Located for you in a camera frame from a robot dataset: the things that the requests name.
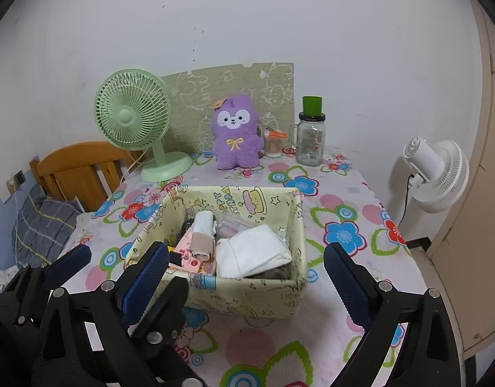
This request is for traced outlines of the white cloth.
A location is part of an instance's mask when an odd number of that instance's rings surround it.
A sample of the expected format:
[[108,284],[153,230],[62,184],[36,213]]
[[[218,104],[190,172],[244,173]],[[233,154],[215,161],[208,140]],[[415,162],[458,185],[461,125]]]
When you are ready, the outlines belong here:
[[266,224],[236,233],[216,244],[216,276],[243,279],[292,262],[287,245]]
[[215,248],[213,212],[202,211],[195,215],[190,248],[196,260],[206,262],[213,256]]

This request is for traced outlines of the floral tablecloth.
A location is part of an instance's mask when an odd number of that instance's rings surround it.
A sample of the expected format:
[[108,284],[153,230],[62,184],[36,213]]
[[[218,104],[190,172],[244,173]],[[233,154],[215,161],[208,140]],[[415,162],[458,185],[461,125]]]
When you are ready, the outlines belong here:
[[352,162],[330,152],[317,168],[298,165],[290,152],[263,158],[253,169],[218,170],[210,154],[196,153],[189,171],[160,184],[127,179],[73,235],[92,260],[66,284],[70,293],[92,291],[117,279],[143,228],[190,186],[212,186],[213,207],[267,218],[281,203],[268,188],[301,194],[307,282],[298,312],[286,319],[232,305],[214,313],[207,302],[187,306],[176,352],[210,386],[328,386],[347,363],[364,330],[354,324],[323,264],[325,247],[343,246],[377,279],[414,293],[426,289],[416,262],[389,213]]

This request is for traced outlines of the grey plaid pillow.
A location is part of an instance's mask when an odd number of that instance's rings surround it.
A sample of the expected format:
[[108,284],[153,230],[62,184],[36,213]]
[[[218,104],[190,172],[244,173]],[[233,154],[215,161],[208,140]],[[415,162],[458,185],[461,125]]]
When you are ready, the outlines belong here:
[[76,228],[84,210],[78,201],[47,195],[36,184],[20,208],[11,236],[18,266],[41,266],[55,261]]

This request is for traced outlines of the clear plastic bag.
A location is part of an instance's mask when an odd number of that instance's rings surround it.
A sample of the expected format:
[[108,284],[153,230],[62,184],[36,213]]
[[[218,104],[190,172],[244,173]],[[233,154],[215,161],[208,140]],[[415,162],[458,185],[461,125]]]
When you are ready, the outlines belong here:
[[219,218],[215,221],[215,238],[230,239],[234,235],[258,227],[255,224],[240,215],[235,215],[231,212],[222,212]]

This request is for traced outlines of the yellow cartoon fabric basket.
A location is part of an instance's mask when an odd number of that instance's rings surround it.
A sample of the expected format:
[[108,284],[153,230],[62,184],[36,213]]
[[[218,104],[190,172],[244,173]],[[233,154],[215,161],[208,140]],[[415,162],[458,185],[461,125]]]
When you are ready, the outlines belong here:
[[207,312],[242,314],[257,318],[287,318],[297,313],[307,285],[303,200],[297,190],[284,187],[190,186],[165,197],[140,232],[126,257],[126,266],[140,262],[154,242],[178,235],[186,219],[211,211],[219,218],[230,212],[250,224],[266,224],[284,233],[292,262],[289,277],[230,279],[183,270],[167,270],[156,294],[175,277],[186,278],[186,305]]

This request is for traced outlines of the grey cloth in basket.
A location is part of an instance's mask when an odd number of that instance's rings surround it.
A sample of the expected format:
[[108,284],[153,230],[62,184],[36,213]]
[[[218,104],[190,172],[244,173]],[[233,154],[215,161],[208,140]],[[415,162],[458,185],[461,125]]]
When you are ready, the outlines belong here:
[[262,273],[250,276],[250,279],[258,280],[288,280],[290,277],[290,264],[278,266]]

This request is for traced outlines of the white standing fan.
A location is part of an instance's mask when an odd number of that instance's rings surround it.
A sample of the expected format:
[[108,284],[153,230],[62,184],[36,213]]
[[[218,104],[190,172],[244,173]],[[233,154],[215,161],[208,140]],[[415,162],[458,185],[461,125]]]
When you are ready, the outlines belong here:
[[442,140],[430,145],[419,136],[411,138],[402,151],[402,158],[414,170],[409,175],[403,213],[404,220],[412,199],[426,213],[448,211],[463,195],[470,176],[470,167],[464,151],[453,140]]

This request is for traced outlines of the green desk fan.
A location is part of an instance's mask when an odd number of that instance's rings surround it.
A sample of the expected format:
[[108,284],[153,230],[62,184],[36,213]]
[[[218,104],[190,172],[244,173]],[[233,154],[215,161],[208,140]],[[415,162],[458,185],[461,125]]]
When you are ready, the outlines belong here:
[[171,180],[191,168],[189,155],[163,147],[171,105],[164,82],[155,74],[122,69],[110,75],[95,96],[94,119],[100,133],[117,148],[152,151],[153,158],[141,167],[143,181]]

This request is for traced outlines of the purple plush toy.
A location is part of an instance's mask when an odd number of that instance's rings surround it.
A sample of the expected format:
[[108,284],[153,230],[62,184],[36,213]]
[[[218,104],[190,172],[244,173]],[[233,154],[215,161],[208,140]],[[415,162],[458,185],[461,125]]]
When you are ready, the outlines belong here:
[[245,94],[218,101],[213,106],[211,131],[218,170],[252,169],[260,164],[263,139],[258,135],[259,115]]

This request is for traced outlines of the cotton swab container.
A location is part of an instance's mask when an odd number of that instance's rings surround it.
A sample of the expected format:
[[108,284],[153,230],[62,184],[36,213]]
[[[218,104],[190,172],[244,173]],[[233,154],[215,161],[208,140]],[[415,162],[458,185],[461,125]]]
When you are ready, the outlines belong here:
[[282,155],[283,143],[288,140],[288,135],[281,130],[266,127],[263,131],[263,139],[265,156],[277,158]]

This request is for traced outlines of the glass mason jar mug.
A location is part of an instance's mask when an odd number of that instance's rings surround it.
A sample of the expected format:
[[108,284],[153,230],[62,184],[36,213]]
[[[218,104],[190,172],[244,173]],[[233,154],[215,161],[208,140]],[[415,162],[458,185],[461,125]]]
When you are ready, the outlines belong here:
[[288,140],[296,152],[299,164],[318,167],[324,160],[325,115],[307,115],[300,112],[298,124],[289,129]]

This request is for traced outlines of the cartoon cardboard panel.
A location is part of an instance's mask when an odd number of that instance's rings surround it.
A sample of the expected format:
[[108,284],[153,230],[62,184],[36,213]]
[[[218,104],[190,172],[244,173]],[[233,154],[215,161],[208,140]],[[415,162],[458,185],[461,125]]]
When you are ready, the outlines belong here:
[[263,62],[164,76],[172,108],[170,129],[163,138],[164,150],[210,152],[213,103],[237,94],[249,96],[262,126],[288,131],[295,122],[294,72],[290,62]]

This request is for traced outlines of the green cup on jar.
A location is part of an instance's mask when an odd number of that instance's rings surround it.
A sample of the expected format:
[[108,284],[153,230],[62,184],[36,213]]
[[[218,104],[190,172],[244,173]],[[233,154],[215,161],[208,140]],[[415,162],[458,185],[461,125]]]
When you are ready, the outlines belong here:
[[319,96],[307,95],[303,97],[303,114],[310,117],[319,117],[323,114],[323,99]]

